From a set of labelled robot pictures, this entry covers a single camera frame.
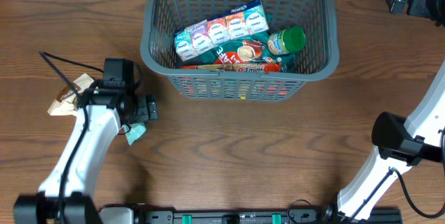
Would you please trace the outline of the beige snack pouch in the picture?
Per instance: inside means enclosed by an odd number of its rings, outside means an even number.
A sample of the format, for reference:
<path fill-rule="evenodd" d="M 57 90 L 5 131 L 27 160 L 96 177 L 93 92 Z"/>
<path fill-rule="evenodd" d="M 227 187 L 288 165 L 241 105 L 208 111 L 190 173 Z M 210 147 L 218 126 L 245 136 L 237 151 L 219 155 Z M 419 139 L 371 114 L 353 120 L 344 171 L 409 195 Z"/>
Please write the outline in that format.
<path fill-rule="evenodd" d="M 82 74 L 79 78 L 72 82 L 76 91 L 81 95 L 83 91 L 88 88 L 94 79 L 88 74 Z M 52 116 L 73 115 L 77 116 L 77 96 L 69 86 L 61 90 L 47 110 L 47 113 Z"/>

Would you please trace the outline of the green lidded jar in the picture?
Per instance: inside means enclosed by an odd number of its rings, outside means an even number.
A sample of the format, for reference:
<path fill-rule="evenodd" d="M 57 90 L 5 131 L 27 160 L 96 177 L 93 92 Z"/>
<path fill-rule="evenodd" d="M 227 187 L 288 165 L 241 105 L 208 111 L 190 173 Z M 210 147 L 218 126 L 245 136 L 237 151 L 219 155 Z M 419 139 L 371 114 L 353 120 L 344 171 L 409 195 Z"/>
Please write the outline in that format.
<path fill-rule="evenodd" d="M 305 32 L 299 26 L 274 32 L 269 36 L 267 45 L 275 56 L 297 53 L 305 48 Z"/>

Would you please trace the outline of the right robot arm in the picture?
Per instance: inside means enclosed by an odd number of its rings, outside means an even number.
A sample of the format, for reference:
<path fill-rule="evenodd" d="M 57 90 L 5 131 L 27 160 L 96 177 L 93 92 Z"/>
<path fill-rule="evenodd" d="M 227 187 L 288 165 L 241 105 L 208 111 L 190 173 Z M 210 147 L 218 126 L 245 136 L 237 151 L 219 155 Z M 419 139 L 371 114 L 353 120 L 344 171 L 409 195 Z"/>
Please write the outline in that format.
<path fill-rule="evenodd" d="M 444 0 L 386 0 L 392 14 L 406 13 L 444 25 Z M 406 118 L 389 112 L 375 120 L 373 149 L 349 185 L 328 205 L 324 223 L 392 223 L 393 214 L 374 207 L 403 173 L 422 160 L 444 163 L 444 68 L 436 74 L 425 97 Z"/>

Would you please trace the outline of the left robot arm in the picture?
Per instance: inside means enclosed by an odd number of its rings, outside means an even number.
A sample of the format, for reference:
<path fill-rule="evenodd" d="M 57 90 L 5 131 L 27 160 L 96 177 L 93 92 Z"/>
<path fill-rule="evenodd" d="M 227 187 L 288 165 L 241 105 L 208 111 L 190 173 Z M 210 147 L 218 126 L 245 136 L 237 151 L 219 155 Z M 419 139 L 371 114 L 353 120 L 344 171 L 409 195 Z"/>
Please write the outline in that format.
<path fill-rule="evenodd" d="M 153 95 L 139 95 L 138 64 L 107 58 L 102 79 L 78 96 L 72 134 L 55 168 L 35 195 L 19 195 L 16 223 L 103 223 L 92 197 L 104 158 L 123 126 L 157 120 Z"/>

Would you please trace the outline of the Kleenex tissue pack strip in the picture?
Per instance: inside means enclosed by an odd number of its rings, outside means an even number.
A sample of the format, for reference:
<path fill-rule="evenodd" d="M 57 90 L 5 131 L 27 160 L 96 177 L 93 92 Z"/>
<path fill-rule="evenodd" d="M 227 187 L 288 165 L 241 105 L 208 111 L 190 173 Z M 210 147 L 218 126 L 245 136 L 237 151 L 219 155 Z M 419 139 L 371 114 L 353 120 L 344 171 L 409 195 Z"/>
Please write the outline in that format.
<path fill-rule="evenodd" d="M 176 32 L 175 51 L 182 61 L 187 61 L 226 42 L 267 30 L 268 21 L 261 0 L 253 0 Z"/>

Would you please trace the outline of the small teal packet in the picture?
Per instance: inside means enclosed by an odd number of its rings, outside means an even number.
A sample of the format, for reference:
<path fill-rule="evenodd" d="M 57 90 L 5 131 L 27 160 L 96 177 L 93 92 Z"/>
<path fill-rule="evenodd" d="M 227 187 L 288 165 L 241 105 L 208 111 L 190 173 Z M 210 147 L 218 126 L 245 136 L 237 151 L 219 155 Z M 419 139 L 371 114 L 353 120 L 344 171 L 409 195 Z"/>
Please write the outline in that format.
<path fill-rule="evenodd" d="M 136 142 L 145 132 L 145 123 L 135 123 L 131 125 L 124 125 L 124 135 L 126 136 L 129 145 Z"/>

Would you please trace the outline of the orange spaghetti pack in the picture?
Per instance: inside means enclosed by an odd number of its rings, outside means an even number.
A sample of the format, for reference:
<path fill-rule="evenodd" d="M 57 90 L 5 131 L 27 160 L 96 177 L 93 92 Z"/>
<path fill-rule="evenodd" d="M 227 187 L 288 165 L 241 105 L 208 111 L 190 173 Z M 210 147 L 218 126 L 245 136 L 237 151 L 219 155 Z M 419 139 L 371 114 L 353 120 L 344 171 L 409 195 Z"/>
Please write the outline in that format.
<path fill-rule="evenodd" d="M 279 72 L 281 63 L 223 63 L 211 65 L 185 65 L 184 70 L 222 70 L 234 72 Z"/>

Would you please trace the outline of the green coffee bag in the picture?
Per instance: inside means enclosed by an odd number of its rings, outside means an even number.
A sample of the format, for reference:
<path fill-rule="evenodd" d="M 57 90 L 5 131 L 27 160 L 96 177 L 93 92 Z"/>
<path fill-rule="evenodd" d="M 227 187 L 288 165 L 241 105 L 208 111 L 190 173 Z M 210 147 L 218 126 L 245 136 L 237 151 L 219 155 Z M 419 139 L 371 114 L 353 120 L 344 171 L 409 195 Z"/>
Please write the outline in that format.
<path fill-rule="evenodd" d="M 230 40 L 198 56 L 196 65 L 223 63 L 281 63 L 279 72 L 287 73 L 295 70 L 295 54 L 283 56 L 273 55 L 268 48 L 268 34 L 261 32 Z"/>

